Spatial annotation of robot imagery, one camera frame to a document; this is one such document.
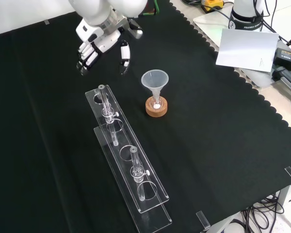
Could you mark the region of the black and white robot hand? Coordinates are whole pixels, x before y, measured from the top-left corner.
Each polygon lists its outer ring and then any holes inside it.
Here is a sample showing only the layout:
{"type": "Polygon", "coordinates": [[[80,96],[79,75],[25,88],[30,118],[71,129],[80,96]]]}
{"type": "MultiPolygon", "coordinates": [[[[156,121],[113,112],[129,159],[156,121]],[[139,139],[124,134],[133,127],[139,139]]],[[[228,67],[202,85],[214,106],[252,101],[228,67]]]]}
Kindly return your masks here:
{"type": "Polygon", "coordinates": [[[97,60],[114,47],[121,34],[130,29],[126,17],[107,17],[101,22],[83,18],[76,28],[82,44],[78,48],[77,69],[85,75],[97,60]]]}

